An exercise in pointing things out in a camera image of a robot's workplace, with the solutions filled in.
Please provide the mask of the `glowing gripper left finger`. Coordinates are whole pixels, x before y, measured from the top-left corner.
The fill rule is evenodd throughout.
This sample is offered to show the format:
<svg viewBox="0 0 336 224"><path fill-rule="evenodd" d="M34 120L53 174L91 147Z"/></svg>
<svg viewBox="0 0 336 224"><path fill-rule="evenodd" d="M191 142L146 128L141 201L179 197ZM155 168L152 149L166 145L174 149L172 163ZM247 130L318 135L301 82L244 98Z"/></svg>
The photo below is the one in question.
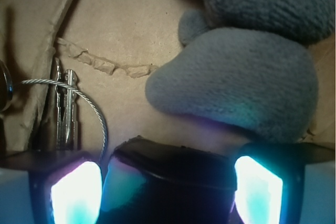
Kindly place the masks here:
<svg viewBox="0 0 336 224"><path fill-rule="evenodd" d="M1 223L96 223L102 173L85 151L1 156Z"/></svg>

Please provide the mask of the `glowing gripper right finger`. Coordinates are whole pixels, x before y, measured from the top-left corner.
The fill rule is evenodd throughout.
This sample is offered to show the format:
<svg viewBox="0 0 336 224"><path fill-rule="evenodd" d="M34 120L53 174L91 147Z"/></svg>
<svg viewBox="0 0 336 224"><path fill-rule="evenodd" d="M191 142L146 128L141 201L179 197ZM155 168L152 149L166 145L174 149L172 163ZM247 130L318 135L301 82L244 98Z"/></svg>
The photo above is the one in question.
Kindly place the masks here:
<svg viewBox="0 0 336 224"><path fill-rule="evenodd" d="M335 150L313 143L244 145L234 162L243 223L335 223Z"/></svg>

